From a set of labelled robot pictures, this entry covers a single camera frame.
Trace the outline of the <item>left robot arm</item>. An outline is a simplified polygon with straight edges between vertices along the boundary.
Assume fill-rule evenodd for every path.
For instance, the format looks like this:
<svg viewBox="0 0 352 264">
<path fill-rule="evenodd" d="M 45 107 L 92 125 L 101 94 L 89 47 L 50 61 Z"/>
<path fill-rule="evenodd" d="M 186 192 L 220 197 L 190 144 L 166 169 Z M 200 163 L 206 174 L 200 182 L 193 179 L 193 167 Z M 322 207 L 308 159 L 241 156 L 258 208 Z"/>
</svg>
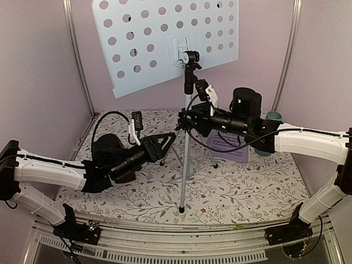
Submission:
<svg viewBox="0 0 352 264">
<path fill-rule="evenodd" d="M 73 209 L 57 203 L 31 186 L 30 182 L 59 185 L 83 193 L 101 193 L 113 183 L 131 181 L 131 175 L 145 163 L 163 159 L 175 140 L 175 133 L 146 136 L 125 148 L 114 134 L 105 134 L 93 143 L 92 159 L 64 161 L 20 149 L 10 140 L 1 151 L 1 200 L 14 201 L 48 220 L 69 238 L 76 239 L 82 228 Z"/>
</svg>

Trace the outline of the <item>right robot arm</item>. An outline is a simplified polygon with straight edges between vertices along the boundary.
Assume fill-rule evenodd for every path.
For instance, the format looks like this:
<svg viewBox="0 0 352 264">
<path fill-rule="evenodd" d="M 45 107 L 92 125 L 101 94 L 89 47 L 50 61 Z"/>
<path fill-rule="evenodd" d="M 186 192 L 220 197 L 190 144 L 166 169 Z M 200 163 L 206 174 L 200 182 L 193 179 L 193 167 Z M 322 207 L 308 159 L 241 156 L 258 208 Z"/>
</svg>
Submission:
<svg viewBox="0 0 352 264">
<path fill-rule="evenodd" d="M 199 89 L 199 95 L 201 104 L 188 105 L 178 114 L 179 127 L 187 133 L 194 129 L 207 137 L 212 130 L 223 131 L 242 136 L 246 145 L 263 152 L 289 152 L 337 164 L 332 179 L 295 209 L 284 229 L 288 239 L 297 239 L 320 214 L 351 195 L 351 131 L 321 131 L 262 119 L 262 97 L 246 87 L 234 89 L 229 111 L 216 108 L 205 89 Z"/>
</svg>

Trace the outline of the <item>light blue music stand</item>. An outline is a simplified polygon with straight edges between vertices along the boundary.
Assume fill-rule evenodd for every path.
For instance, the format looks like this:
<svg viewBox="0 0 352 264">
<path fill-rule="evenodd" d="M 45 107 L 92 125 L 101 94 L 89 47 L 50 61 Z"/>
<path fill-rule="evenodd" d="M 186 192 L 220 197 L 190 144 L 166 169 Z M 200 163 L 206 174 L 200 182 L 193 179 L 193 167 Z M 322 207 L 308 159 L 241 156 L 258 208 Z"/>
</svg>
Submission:
<svg viewBox="0 0 352 264">
<path fill-rule="evenodd" d="M 115 98 L 239 57 L 238 1 L 93 1 Z"/>
</svg>

